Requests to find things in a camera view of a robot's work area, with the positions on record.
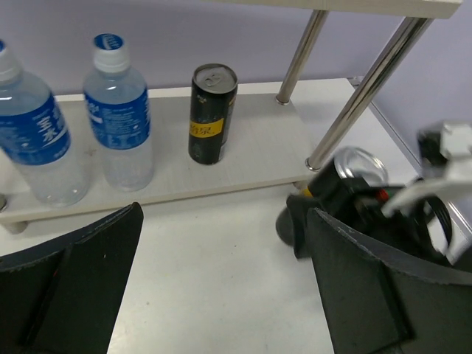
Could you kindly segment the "black coffee can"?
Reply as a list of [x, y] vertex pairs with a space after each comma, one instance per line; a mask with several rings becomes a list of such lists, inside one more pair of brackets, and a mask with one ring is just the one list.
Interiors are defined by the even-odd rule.
[[188, 153], [199, 164], [223, 157], [237, 97], [238, 78], [222, 63], [199, 66], [193, 73]]

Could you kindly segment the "grey coffee can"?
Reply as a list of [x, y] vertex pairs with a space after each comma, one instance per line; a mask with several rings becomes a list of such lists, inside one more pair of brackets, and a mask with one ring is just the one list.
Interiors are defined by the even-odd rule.
[[[348, 146], [337, 150], [308, 185], [292, 195], [318, 198], [321, 210], [350, 221], [353, 194], [368, 187], [383, 186], [388, 181], [387, 169], [378, 157], [359, 147]], [[281, 241], [292, 247], [293, 231], [287, 205], [277, 218], [276, 231]]]

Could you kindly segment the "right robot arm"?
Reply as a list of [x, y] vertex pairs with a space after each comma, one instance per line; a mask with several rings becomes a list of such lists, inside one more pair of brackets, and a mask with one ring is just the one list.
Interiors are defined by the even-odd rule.
[[300, 194], [288, 196], [277, 217], [277, 234], [297, 258], [308, 257], [308, 211], [320, 209], [357, 232], [407, 254], [470, 271], [471, 244], [453, 244], [452, 218], [437, 196], [423, 197], [405, 212], [396, 211], [391, 216], [382, 213], [384, 204], [402, 189], [402, 185], [370, 185], [359, 177], [312, 181]]

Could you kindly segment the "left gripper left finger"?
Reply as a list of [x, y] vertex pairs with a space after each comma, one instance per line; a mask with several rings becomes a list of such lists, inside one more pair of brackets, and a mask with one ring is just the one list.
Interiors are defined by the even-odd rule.
[[2, 353], [106, 353], [144, 214], [134, 202], [1, 257]]

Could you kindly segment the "Pocari Sweat bottle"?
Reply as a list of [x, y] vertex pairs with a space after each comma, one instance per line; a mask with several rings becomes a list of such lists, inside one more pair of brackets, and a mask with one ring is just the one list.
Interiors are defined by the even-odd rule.
[[102, 33], [93, 45], [83, 94], [104, 176], [118, 190], [140, 190], [154, 174], [148, 86], [121, 36]]
[[89, 177], [51, 88], [1, 42], [1, 149], [43, 204], [77, 203]]

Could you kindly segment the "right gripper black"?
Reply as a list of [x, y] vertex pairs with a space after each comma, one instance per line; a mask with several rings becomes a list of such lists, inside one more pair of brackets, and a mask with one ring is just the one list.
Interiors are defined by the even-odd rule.
[[[451, 263], [435, 249], [428, 230], [439, 221], [446, 241], [452, 241], [452, 221], [445, 204], [437, 196], [422, 197], [411, 206], [384, 212], [384, 205], [405, 187], [369, 185], [364, 178], [333, 179], [324, 184], [324, 211], [352, 229], [420, 259], [442, 266]], [[290, 195], [286, 205], [291, 217], [295, 258], [313, 256], [313, 240], [319, 231], [321, 206], [318, 198]]]

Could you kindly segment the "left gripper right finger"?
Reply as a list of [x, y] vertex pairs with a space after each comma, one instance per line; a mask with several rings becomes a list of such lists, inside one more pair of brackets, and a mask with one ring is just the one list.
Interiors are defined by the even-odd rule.
[[335, 353], [470, 353], [471, 273], [411, 256], [310, 209], [306, 221]]

